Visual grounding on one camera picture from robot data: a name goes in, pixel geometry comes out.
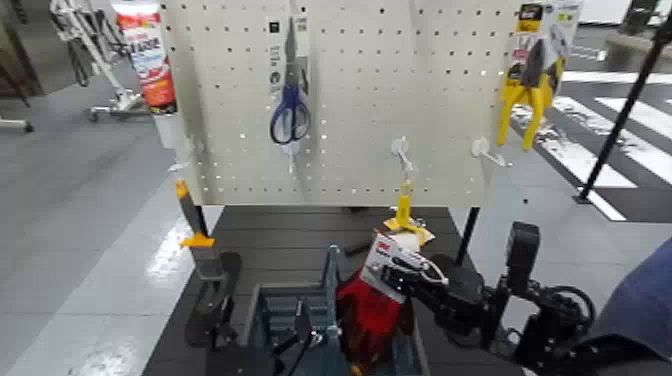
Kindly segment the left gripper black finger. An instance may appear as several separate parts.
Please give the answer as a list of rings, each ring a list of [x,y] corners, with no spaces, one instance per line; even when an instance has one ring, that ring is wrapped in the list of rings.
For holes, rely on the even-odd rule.
[[[313,339],[315,338],[315,330],[310,321],[309,311],[309,306],[304,301],[297,302],[294,314],[293,334],[284,342],[276,345],[272,351],[276,364],[275,375],[280,375],[285,370],[285,365],[280,359],[280,356],[283,353],[290,350],[295,345],[301,345],[298,354],[286,373],[287,376],[292,376],[296,372],[305,353],[312,346]]]
[[[230,323],[234,308],[234,298],[227,295],[213,311],[211,326],[208,331],[210,347],[227,346],[237,340],[237,332]]]

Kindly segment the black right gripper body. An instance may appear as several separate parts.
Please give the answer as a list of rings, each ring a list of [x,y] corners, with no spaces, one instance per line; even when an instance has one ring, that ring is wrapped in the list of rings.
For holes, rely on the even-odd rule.
[[[483,278],[451,278],[439,289],[438,325],[460,347],[490,347],[496,334],[493,291]]]

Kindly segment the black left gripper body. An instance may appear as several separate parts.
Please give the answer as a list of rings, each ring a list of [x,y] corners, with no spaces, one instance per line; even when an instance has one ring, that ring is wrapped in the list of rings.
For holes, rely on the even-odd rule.
[[[206,350],[207,376],[276,376],[284,371],[284,362],[270,352],[228,344]]]

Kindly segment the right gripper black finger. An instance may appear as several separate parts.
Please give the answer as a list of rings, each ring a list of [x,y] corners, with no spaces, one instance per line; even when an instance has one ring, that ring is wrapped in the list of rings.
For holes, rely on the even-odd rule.
[[[394,292],[405,296],[419,297],[437,292],[447,287],[446,278],[430,278],[423,272],[409,271],[396,267],[385,266],[382,281]]]
[[[444,287],[438,284],[420,281],[389,280],[386,282],[386,285],[391,287],[395,292],[419,301],[432,313],[440,312],[444,307],[442,300]]]

